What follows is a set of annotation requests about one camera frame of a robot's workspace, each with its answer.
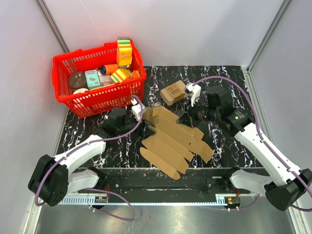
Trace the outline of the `brown cardboard box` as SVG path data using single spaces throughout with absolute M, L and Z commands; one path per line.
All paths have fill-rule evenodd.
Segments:
M 148 107 L 143 119 L 154 133 L 141 142 L 140 154 L 170 178 L 180 179 L 195 154 L 205 163 L 212 158 L 214 151 L 202 140 L 204 134 L 198 128 L 177 123 L 178 116 L 168 109 Z

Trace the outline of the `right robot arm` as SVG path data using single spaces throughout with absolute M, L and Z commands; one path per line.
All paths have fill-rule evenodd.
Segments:
M 222 180 L 222 189 L 233 193 L 248 190 L 265 196 L 278 210 L 293 205 L 312 183 L 310 169 L 300 169 L 287 159 L 264 135 L 255 118 L 243 108 L 231 104 L 230 93 L 214 86 L 201 94 L 199 85 L 185 87 L 188 101 L 177 123 L 196 127 L 203 121 L 215 121 L 219 127 L 245 146 L 268 172 L 268 176 L 233 168 Z

